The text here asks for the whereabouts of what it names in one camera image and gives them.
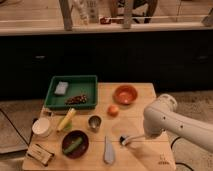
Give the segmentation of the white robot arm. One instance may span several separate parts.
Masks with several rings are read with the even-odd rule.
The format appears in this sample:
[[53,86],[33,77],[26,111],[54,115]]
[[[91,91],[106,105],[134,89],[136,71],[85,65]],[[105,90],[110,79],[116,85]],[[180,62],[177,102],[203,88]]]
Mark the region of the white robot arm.
[[145,135],[158,137],[163,130],[171,131],[213,153],[213,125],[175,113],[177,101],[162,94],[144,108]]

